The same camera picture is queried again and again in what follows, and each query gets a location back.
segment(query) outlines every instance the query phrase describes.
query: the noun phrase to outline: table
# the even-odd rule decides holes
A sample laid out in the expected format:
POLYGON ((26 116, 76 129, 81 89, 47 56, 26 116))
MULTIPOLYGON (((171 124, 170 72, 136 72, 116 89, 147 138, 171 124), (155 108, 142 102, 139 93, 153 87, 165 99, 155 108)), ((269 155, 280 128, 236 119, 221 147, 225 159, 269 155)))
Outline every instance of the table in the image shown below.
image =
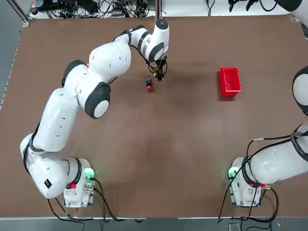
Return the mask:
MULTIPOLYGON (((308 44, 290 16, 166 20, 166 78, 154 81, 154 93, 148 93, 144 78, 151 74, 132 50, 131 68, 111 85, 107 115, 93 120, 80 110, 60 155, 90 160, 118 217, 217 217, 227 170, 245 155, 248 142, 287 134, 306 119, 291 86, 308 64, 308 44), (220 96, 220 67, 240 70, 243 92, 233 101, 220 96)), ((139 24, 152 30, 154 19, 42 19, 23 31, 0 112, 0 217, 53 216, 24 170, 20 141, 34 131, 70 61, 86 62, 93 48, 139 24)), ((308 216, 307 175, 274 187, 279 216, 308 216)), ((271 215, 268 196, 253 216, 271 215)), ((98 197, 94 208, 69 212, 103 216, 98 197)), ((247 212, 237 209, 236 215, 247 212)), ((231 216, 228 204, 223 216, 231 216)))

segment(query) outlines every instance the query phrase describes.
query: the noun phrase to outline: red bin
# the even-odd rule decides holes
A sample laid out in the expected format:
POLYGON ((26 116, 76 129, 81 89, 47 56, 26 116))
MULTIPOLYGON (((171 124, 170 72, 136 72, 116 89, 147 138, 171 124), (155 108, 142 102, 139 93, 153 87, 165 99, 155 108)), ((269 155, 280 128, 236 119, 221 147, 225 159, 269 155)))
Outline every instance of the red bin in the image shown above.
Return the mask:
POLYGON ((236 68, 220 69, 220 85, 223 97, 233 98, 242 92, 239 70, 236 68))

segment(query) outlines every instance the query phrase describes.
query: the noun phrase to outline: cable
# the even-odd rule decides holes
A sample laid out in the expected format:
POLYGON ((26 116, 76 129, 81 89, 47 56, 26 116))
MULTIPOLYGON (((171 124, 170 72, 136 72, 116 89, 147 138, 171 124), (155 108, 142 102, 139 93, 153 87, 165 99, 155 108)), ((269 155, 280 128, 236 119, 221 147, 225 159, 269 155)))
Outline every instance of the cable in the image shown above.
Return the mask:
POLYGON ((271 221, 268 222, 268 223, 269 223, 269 226, 266 227, 266 228, 264 228, 264 227, 257 227, 257 226, 250 226, 250 227, 248 227, 248 228, 246 229, 246 231, 248 231, 249 229, 252 229, 252 228, 254 228, 254 229, 260 229, 260 230, 268 230, 268 229, 271 230, 271 221))
MULTIPOLYGON (((267 146, 264 146, 264 147, 260 148, 259 150, 257 150, 254 154, 252 154, 250 157, 248 157, 248 158, 245 160, 245 163, 242 164, 242 166, 241 166, 241 167, 239 168, 239 170, 235 173, 233 179, 230 181, 229 185, 227 186, 227 189, 226 189, 226 192, 225 192, 225 195, 224 195, 222 204, 221 204, 221 209, 220 209, 220 213, 219 213, 219 217, 218 217, 218 223, 220 223, 220 222, 222 221, 222 219, 221 219, 221 214, 222 214, 223 206, 224 206, 224 203, 225 203, 226 196, 227 196, 227 193, 228 193, 228 191, 229 191, 229 188, 231 187, 231 184, 232 184, 232 182, 234 181, 234 179, 236 178, 237 174, 242 170, 243 166, 245 166, 245 165, 247 164, 247 162, 248 162, 249 160, 251 160, 251 158, 254 157, 256 154, 258 154, 259 152, 261 152, 261 151, 263 151, 263 150, 265 150, 265 149, 267 149, 267 148, 270 148, 270 147, 273 147, 273 146, 277 146, 277 145, 282 144, 282 143, 286 143, 286 142, 288 142, 288 141, 290 141, 290 139, 286 139, 286 140, 283 140, 283 141, 279 141, 279 142, 277 142, 277 143, 272 143, 272 144, 269 144, 269 145, 267 145, 267 146)), ((278 196, 276 197, 276 201, 277 201, 278 203, 277 203, 277 206, 276 206, 275 211, 278 210, 278 206, 279 206, 278 196)))
POLYGON ((264 7, 264 5, 262 3, 262 0, 260 0, 260 5, 261 5, 262 9, 265 10, 266 12, 271 12, 271 11, 273 11, 276 8, 277 2, 275 1, 275 4, 274 4, 273 8, 271 8, 269 10, 264 7))
POLYGON ((209 6, 209 0, 206 0, 206 4, 207 4, 207 7, 208 7, 207 16, 209 17, 209 16, 211 16, 212 8, 213 8, 213 6, 214 6, 214 4, 215 4, 215 0, 214 0, 213 4, 212 4, 211 6, 209 6))
POLYGON ((50 207, 52 213, 53 213, 53 214, 55 215, 55 217, 57 217, 59 220, 82 224, 82 225, 83 225, 83 228, 82 228, 81 231, 83 231, 83 230, 85 229, 85 223, 83 223, 83 222, 81 222, 81 221, 62 219, 61 217, 59 217, 59 216, 55 213, 55 211, 53 210, 52 205, 51 205, 49 199, 47 199, 47 201, 48 201, 48 204, 49 204, 49 207, 50 207))
POLYGON ((112 217, 113 220, 115 220, 115 221, 117 221, 117 222, 120 222, 120 221, 124 221, 124 220, 125 220, 125 219, 118 219, 118 218, 116 218, 116 217, 113 215, 113 213, 111 212, 111 209, 110 209, 110 207, 109 207, 109 205, 108 205, 108 203, 107 203, 107 201, 106 201, 104 195, 103 195, 99 190, 97 190, 96 188, 94 188, 94 191, 96 191, 96 192, 102 197, 103 202, 106 204, 107 209, 108 209, 108 211, 109 211, 109 214, 111 215, 111 217, 112 217))
POLYGON ((85 219, 78 219, 78 218, 73 218, 71 217, 66 210, 63 208, 63 206, 61 205, 61 203, 58 201, 57 198, 55 198, 56 202, 58 203, 58 205, 61 207, 61 209, 67 214, 67 217, 72 219, 72 220, 76 220, 76 221, 88 221, 88 220, 94 220, 93 218, 85 218, 85 219))
POLYGON ((249 218, 250 220, 254 220, 254 221, 257 221, 257 222, 261 222, 261 223, 272 222, 272 221, 275 220, 275 218, 277 217, 277 214, 278 214, 278 210, 279 210, 279 197, 278 197, 278 194, 276 193, 276 191, 272 187, 270 187, 270 190, 275 194, 275 197, 276 197, 276 208, 275 208, 275 212, 274 212, 273 216, 269 220, 260 220, 260 219, 257 219, 257 218, 249 218))

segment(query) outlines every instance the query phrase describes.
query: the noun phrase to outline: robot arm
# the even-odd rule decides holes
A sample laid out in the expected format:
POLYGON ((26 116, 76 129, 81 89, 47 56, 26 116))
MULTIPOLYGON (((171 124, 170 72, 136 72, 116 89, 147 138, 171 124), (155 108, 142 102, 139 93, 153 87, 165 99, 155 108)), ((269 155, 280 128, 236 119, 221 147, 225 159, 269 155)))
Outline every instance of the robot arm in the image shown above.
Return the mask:
POLYGON ((89 65, 79 60, 68 65, 62 88, 51 94, 36 131, 20 144, 25 168, 46 198, 64 193, 66 206, 87 206, 90 197, 90 191, 85 189, 89 186, 87 174, 92 177, 94 174, 90 164, 75 157, 61 159, 54 153, 66 146, 80 107, 93 119, 107 112, 109 83, 129 69, 129 46, 138 48, 146 61, 155 62, 166 59, 168 42, 168 23, 158 20, 152 35, 138 26, 95 48, 90 53, 89 65))
POLYGON ((275 0, 308 27, 308 0, 275 0))

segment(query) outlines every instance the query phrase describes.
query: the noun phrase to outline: small object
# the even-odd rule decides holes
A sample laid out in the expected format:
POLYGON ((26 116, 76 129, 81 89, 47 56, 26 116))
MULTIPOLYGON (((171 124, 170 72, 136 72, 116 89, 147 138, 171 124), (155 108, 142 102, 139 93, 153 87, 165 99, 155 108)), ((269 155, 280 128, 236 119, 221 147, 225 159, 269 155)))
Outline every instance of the small object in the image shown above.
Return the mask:
POLYGON ((246 11, 249 11, 250 7, 255 3, 258 2, 259 0, 249 0, 246 6, 246 11))
POLYGON ((239 2, 240 0, 228 0, 229 2, 229 12, 233 10, 234 5, 239 2))
POLYGON ((220 85, 223 97, 233 98, 242 92, 239 70, 236 68, 220 69, 220 85))
POLYGON ((93 0, 77 0, 78 5, 88 11, 90 14, 94 14, 98 12, 98 4, 93 0))
POLYGON ((229 223, 229 231, 240 231, 240 224, 239 223, 229 223))
POLYGON ((121 10, 112 10, 110 12, 112 17, 120 17, 123 16, 123 12, 121 10))
POLYGON ((148 93, 151 93, 153 91, 153 87, 152 87, 152 80, 149 77, 145 78, 145 84, 148 93))
POLYGON ((33 14, 33 15, 37 15, 37 14, 38 14, 38 11, 37 11, 37 9, 36 9, 35 7, 32 7, 32 8, 30 9, 30 12, 31 12, 31 14, 33 14))

